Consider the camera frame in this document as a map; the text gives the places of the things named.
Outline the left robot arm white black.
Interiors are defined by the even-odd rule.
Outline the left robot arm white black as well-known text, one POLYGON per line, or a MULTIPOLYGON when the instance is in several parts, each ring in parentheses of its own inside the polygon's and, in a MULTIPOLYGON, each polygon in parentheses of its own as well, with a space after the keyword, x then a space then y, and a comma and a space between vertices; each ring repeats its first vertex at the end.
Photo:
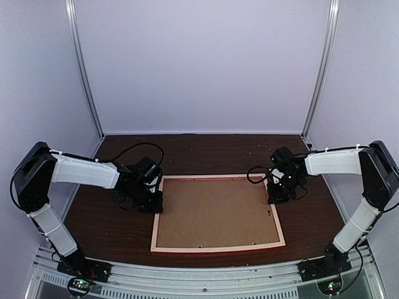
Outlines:
POLYGON ((98 159, 59 151, 37 142, 14 170, 9 183, 11 201, 38 227, 77 277, 89 270, 89 261, 78 242, 50 203, 52 188, 60 185, 92 186, 113 190, 123 199, 131 199, 139 211, 163 212, 161 163, 144 156, 133 164, 98 159))

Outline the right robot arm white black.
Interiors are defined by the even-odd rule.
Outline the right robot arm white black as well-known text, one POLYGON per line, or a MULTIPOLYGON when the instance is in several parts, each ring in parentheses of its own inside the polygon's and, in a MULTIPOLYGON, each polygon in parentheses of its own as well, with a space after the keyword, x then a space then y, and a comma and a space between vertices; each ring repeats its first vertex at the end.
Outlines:
POLYGON ((320 260, 319 268, 326 275, 344 264, 349 250, 370 232, 398 191, 398 166, 381 140, 296 154, 284 146, 270 159, 272 166, 266 171, 270 204, 300 199, 297 189, 305 189, 308 177, 320 175, 329 180, 334 196, 343 204, 349 202, 344 196, 355 200, 352 216, 320 260))

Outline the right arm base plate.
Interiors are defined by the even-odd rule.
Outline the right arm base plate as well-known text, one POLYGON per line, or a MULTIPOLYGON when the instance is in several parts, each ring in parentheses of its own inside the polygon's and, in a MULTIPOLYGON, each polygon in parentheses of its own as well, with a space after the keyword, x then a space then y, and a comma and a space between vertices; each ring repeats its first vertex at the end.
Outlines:
POLYGON ((314 260, 302 260, 297 264, 303 282, 338 275, 352 269, 349 261, 330 264, 325 257, 314 260))

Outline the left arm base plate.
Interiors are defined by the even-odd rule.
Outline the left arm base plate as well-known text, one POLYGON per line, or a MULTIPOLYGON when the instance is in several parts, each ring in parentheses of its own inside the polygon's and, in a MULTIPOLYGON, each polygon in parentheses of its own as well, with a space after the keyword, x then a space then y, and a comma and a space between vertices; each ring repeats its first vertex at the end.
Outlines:
POLYGON ((61 257, 57 271, 90 281, 107 283, 112 265, 107 262, 90 260, 85 257, 61 257))

